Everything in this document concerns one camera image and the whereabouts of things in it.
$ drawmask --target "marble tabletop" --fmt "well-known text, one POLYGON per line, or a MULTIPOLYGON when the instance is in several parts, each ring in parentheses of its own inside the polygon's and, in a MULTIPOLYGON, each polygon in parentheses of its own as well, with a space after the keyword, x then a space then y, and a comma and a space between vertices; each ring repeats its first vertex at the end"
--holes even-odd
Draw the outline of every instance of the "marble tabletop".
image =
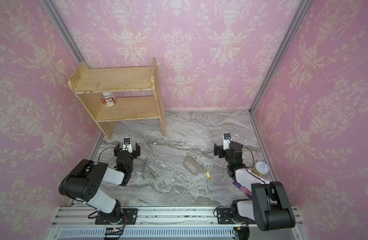
MULTIPOLYGON (((234 199, 247 198, 232 184, 227 175, 225 159, 213 154, 213 143, 222 145, 223 133, 251 149, 254 161, 263 161, 247 111, 236 112, 167 112, 166 137, 162 136, 158 119, 119 121, 112 139, 105 137, 95 156, 102 150, 123 143, 124 137, 137 142, 141 155, 134 159, 129 183, 116 186, 102 183, 101 188, 123 206, 209 206, 230 205, 234 199), (185 155, 196 157, 209 171, 192 175, 183 166, 185 155)), ((251 153, 243 149, 244 164, 253 165, 251 153)), ((101 162, 116 165, 113 149, 105 150, 101 162)))

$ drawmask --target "lower shelf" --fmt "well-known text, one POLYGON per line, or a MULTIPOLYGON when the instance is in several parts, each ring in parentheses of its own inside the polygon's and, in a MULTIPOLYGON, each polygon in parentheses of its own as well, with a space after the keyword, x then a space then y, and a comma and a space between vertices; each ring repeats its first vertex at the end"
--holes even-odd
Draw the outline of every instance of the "lower shelf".
POLYGON ((97 122, 159 118, 154 96, 118 98, 115 105, 102 105, 97 122))

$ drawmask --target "black and white robotic arm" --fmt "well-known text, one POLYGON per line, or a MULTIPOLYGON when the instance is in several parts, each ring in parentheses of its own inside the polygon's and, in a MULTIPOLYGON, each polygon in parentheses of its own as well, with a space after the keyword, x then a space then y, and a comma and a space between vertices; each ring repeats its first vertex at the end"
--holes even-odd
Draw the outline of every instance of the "black and white robotic arm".
POLYGON ((83 159, 62 180, 59 193, 84 202, 98 210, 98 214, 107 218, 111 224, 120 222, 124 213, 118 200, 108 196, 100 189, 101 182, 125 186, 131 178, 133 159, 140 156, 140 147, 136 143, 132 150, 129 138, 124 138, 123 147, 114 148, 117 156, 116 167, 112 169, 107 163, 83 159))
POLYGON ((228 175, 252 192, 252 199, 233 201, 232 218, 236 222, 252 219, 261 231, 294 227, 296 221, 284 186, 248 169, 243 164, 242 148, 242 144, 232 142, 230 133, 224 134, 222 146, 214 144, 215 156, 225 157, 228 163, 228 175))

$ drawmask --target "damask wallpaper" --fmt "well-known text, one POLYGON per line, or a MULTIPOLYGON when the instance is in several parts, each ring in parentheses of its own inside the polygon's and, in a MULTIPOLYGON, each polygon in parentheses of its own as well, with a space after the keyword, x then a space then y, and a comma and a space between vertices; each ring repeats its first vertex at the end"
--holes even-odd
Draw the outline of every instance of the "damask wallpaper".
POLYGON ((368 239, 367 0, 311 3, 255 117, 310 239, 368 239))
POLYGON ((166 109, 249 109, 299 0, 54 3, 90 68, 156 57, 166 109))
POLYGON ((0 239, 44 238, 60 181, 96 142, 67 86, 76 66, 40 1, 0 0, 0 239))

